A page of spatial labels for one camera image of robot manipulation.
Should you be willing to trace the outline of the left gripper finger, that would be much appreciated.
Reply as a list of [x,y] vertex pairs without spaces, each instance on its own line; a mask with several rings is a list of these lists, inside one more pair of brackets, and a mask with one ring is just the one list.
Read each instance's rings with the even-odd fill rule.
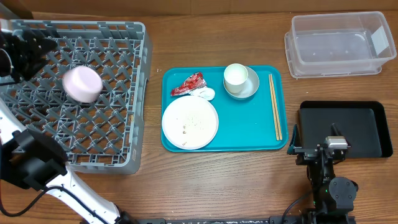
[[46,64],[48,64],[46,58],[35,58],[32,61],[27,62],[26,66],[22,69],[21,75],[25,81],[29,81],[36,73],[38,73]]
[[24,41],[27,44],[29,52],[35,56],[46,55],[58,47],[56,41],[36,36],[27,31],[24,32]]

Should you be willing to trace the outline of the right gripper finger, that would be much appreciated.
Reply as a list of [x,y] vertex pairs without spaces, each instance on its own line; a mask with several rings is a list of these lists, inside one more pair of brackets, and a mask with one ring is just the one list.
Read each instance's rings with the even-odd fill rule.
[[293,149],[295,147],[301,147],[301,138],[300,138],[300,132],[299,132],[299,127],[297,124],[294,125],[293,133],[292,133],[292,139],[289,144],[289,149]]
[[337,128],[337,125],[335,123],[331,125],[331,136],[342,136],[342,133]]

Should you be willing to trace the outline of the small white bowl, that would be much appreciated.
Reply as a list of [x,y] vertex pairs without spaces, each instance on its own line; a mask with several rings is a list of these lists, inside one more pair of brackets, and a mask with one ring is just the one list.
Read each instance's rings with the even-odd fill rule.
[[81,103],[96,101],[103,89],[101,77],[93,69],[77,66],[62,78],[63,89],[72,99]]

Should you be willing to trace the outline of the grey metal bowl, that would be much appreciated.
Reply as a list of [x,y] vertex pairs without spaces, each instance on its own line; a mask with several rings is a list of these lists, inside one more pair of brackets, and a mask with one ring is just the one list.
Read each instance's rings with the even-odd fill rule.
[[235,100],[245,100],[248,99],[257,92],[259,88],[259,77],[257,73],[250,67],[246,66],[248,70],[248,79],[245,81],[243,89],[238,93],[231,93],[226,87],[226,82],[224,82],[224,88],[226,92]]

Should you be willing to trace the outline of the white cup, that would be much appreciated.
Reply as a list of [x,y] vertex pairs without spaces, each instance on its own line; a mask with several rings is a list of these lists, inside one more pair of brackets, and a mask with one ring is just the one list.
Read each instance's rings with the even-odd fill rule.
[[248,79],[248,70],[244,65],[233,63],[224,70],[224,84],[230,93],[238,93]]

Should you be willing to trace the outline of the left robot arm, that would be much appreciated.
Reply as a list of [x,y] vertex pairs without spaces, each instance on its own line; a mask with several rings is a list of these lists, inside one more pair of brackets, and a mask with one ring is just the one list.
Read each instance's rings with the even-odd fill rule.
[[[23,32],[1,32],[1,76],[12,84],[30,80],[48,61],[44,56],[57,47],[53,40]],[[1,103],[1,179],[21,189],[34,189],[38,196],[58,198],[85,223],[135,223],[127,212],[99,196],[71,169],[66,152],[54,139],[25,127]]]

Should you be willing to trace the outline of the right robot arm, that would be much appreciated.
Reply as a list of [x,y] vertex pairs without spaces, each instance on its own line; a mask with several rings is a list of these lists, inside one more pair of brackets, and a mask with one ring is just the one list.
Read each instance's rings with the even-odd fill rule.
[[[343,162],[351,145],[333,124],[331,136],[314,148],[302,146],[299,128],[294,126],[287,154],[296,155],[296,164],[307,167],[311,190],[294,201],[282,215],[282,223],[354,223],[348,213],[354,209],[358,185],[346,177],[337,177],[334,165]],[[297,218],[288,218],[288,211],[301,200],[313,196],[313,208]]]

